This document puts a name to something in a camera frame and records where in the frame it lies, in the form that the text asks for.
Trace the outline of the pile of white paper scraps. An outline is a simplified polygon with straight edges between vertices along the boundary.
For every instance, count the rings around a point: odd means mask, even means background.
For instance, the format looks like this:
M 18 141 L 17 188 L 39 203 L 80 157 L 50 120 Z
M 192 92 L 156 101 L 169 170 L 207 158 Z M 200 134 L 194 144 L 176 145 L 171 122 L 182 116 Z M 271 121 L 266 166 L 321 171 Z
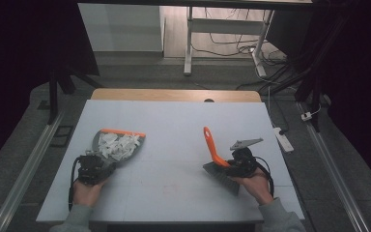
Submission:
M 97 148 L 105 158 L 122 161 L 129 159 L 141 143 L 142 137 L 138 134 L 102 132 L 97 142 Z

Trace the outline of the person's right hand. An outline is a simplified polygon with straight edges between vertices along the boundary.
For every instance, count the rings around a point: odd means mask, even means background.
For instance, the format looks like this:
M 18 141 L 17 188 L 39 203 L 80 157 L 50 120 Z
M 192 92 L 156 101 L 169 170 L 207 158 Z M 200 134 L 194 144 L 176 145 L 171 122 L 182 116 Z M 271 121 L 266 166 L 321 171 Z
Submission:
M 235 181 L 243 185 L 259 205 L 266 205 L 273 201 L 268 178 L 261 169 L 257 169 L 250 178 L 236 178 Z

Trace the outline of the black tripod stand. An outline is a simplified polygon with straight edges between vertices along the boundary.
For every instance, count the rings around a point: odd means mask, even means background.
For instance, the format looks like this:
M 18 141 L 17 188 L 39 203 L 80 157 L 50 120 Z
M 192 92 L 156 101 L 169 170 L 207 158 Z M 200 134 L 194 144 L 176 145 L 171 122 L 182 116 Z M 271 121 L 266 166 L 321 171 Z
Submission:
M 320 131 L 318 112 L 321 109 L 320 95 L 322 91 L 323 65 L 347 20 L 348 17 L 345 14 L 334 13 L 327 22 L 325 29 L 319 33 L 319 39 L 314 40 L 312 45 L 302 55 L 292 61 L 292 64 L 302 65 L 300 71 L 296 72 L 294 77 L 289 77 L 269 91 L 269 94 L 273 96 L 299 83 L 300 86 L 294 94 L 294 98 L 297 102 L 305 102 L 309 96 L 312 96 L 309 121 L 316 131 Z

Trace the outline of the aluminium floor rail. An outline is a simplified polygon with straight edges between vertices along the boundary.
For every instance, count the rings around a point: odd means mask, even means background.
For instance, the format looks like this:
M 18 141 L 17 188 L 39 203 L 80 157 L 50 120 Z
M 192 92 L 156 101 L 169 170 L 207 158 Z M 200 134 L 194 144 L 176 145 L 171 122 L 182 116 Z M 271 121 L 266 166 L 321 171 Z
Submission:
M 307 127 L 314 146 L 317 149 L 317 152 L 325 166 L 338 197 L 343 204 L 350 222 L 354 227 L 354 230 L 356 232 L 371 232 L 363 214 L 361 213 L 357 201 L 352 195 L 335 161 L 333 160 L 331 152 L 329 151 L 324 138 L 319 132 L 316 131 L 315 127 L 311 123 L 311 120 L 302 120 L 302 122 Z
M 43 155 L 50 144 L 50 140 L 57 131 L 65 114 L 65 110 L 60 110 L 59 114 L 52 120 L 51 124 L 44 127 L 38 142 L 32 150 L 28 160 L 25 162 L 13 187 L 0 208 L 0 232 L 6 232 L 9 227 L 26 190 L 35 176 L 37 168 L 43 159 Z

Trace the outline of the wooden table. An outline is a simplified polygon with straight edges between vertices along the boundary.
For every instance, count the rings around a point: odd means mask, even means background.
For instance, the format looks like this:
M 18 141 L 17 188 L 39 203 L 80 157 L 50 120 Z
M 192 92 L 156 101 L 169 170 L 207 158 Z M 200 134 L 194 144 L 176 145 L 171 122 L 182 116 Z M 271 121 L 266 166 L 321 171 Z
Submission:
M 96 89 L 91 100 L 149 102 L 260 102 L 255 91 L 170 90 L 170 89 Z

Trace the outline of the white metal desk frame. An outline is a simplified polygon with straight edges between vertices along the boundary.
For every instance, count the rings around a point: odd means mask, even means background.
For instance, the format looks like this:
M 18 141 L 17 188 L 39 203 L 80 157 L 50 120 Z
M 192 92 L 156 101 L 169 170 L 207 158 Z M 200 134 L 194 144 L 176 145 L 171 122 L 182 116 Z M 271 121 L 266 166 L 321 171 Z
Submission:
M 191 75 L 192 64 L 192 35 L 194 33 L 206 34 L 234 34 L 234 35 L 250 35 L 257 36 L 258 42 L 254 48 L 250 48 L 249 52 L 255 65 L 255 70 L 260 77 L 266 77 L 266 71 L 263 62 L 260 59 L 262 45 L 265 41 L 271 19 L 272 10 L 263 10 L 264 18 L 258 21 L 241 20 L 241 19 L 219 19 L 194 17 L 193 8 L 187 8 L 186 14 L 186 47 L 185 47 L 185 64 L 184 75 Z

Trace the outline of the orange-handled grey brush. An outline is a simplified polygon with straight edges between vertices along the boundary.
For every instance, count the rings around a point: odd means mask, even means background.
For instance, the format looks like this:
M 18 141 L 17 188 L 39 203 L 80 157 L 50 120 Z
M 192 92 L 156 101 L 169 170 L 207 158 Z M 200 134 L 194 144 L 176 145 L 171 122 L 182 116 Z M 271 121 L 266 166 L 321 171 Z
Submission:
M 203 169 L 223 187 L 225 187 L 232 195 L 239 194 L 240 185 L 231 180 L 225 174 L 225 170 L 230 167 L 230 164 L 217 154 L 214 139 L 208 127 L 203 128 L 204 137 L 212 158 L 211 162 L 203 165 Z

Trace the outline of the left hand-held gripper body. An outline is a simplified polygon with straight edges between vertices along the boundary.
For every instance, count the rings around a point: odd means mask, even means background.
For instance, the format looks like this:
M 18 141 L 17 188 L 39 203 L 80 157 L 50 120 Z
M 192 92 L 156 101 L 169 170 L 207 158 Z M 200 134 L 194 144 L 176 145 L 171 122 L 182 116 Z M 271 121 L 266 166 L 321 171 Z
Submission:
M 110 176 L 107 174 L 108 165 L 111 162 L 116 162 L 105 158 L 99 151 L 87 151 L 76 161 L 80 164 L 77 170 L 77 180 L 84 185 L 96 185 L 106 180 Z

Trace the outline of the black metal stand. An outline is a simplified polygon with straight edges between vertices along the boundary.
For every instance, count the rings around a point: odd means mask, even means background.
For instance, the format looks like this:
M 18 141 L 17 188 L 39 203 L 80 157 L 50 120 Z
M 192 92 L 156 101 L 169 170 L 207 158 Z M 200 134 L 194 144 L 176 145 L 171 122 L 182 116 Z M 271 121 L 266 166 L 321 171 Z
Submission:
M 49 119 L 47 123 L 52 125 L 58 115 L 58 92 L 57 87 L 60 86 L 66 95 L 74 93 L 75 86 L 71 77 L 75 76 L 86 82 L 95 89 L 103 88 L 103 85 L 96 82 L 95 79 L 88 74 L 83 73 L 72 66 L 59 66 L 49 73 Z

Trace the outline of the white power strip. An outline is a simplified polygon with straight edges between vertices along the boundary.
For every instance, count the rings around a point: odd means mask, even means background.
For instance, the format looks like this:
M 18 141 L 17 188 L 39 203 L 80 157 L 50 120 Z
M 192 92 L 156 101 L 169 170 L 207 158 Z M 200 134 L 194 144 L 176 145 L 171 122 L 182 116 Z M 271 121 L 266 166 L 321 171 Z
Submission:
M 292 146 L 292 144 L 288 140 L 287 136 L 285 134 L 281 133 L 282 132 L 281 128 L 274 128 L 273 132 L 274 132 L 274 135 L 275 135 L 280 147 L 282 148 L 282 150 L 285 153 L 291 153 L 291 152 L 294 151 L 294 147 Z

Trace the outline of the black floor plate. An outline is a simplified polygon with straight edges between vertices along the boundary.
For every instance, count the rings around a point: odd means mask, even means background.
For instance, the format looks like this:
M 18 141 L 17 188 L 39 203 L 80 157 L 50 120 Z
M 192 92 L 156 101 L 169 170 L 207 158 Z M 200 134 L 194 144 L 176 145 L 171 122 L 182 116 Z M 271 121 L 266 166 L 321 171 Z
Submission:
M 73 129 L 74 126 L 59 126 L 54 133 L 49 146 L 55 148 L 67 147 L 71 140 Z

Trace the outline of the white panel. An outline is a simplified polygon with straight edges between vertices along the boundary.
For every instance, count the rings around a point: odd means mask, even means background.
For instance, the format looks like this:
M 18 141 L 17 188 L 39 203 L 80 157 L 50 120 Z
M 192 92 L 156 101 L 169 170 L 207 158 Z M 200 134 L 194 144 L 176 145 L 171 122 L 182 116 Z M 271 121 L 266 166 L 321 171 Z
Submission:
M 159 6 L 79 3 L 78 8 L 95 51 L 163 50 Z

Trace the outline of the grey dustpan with orange edge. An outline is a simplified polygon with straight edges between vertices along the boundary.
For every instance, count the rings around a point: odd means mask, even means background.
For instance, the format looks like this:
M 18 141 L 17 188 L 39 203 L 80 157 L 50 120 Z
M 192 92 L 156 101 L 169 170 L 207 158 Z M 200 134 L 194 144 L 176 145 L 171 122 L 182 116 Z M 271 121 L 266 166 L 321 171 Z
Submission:
M 114 132 L 114 133 L 122 133 L 122 134 L 125 134 L 125 133 L 126 134 L 129 134 L 129 133 L 138 134 L 142 137 L 142 143 L 141 143 L 140 147 L 142 146 L 142 144 L 144 143 L 145 138 L 146 138 L 146 134 L 143 133 L 143 132 L 135 132 L 135 131 L 128 131 L 128 130 L 101 129 L 94 136 L 94 139 L 93 139 L 93 142 L 92 142 L 92 150 L 93 151 L 99 151 L 99 149 L 97 148 L 97 142 L 98 142 L 99 136 L 102 132 Z M 135 153 L 131 157 L 133 157 L 139 151 L 140 147 L 135 151 Z

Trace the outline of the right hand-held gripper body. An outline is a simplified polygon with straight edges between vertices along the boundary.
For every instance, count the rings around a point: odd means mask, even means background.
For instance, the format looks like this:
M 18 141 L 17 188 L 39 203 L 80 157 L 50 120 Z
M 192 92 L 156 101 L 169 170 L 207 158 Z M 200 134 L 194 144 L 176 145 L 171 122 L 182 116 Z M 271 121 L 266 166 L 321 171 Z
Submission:
M 230 147 L 233 159 L 228 160 L 228 163 L 230 167 L 237 167 L 239 169 L 237 177 L 250 178 L 253 176 L 254 172 L 259 167 L 259 163 L 256 161 L 256 158 L 253 157 L 249 146 L 261 141 L 262 138 L 237 140 L 236 143 Z

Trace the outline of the dark curtain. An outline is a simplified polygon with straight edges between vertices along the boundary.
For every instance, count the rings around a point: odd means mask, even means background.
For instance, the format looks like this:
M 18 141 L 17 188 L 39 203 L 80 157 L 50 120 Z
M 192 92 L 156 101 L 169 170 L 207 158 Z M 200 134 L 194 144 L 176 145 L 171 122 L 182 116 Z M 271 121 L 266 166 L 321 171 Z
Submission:
M 79 0 L 0 0 L 0 150 L 31 91 L 69 70 L 97 75 Z
M 371 0 L 317 0 L 320 11 L 276 11 L 267 40 L 292 61 L 318 40 L 334 13 L 348 17 L 323 65 L 328 115 L 371 168 Z M 302 65 L 292 64 L 297 72 Z

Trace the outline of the person's left hand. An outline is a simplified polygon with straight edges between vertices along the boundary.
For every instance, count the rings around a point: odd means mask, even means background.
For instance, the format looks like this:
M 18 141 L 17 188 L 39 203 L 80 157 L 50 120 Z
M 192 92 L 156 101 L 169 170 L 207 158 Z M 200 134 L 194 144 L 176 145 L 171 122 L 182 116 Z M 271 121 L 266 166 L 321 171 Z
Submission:
M 100 197 L 100 192 L 103 186 L 108 182 L 104 180 L 96 185 L 88 186 L 84 185 L 80 181 L 76 181 L 73 184 L 73 199 L 72 202 L 77 205 L 85 205 L 88 207 L 94 207 Z

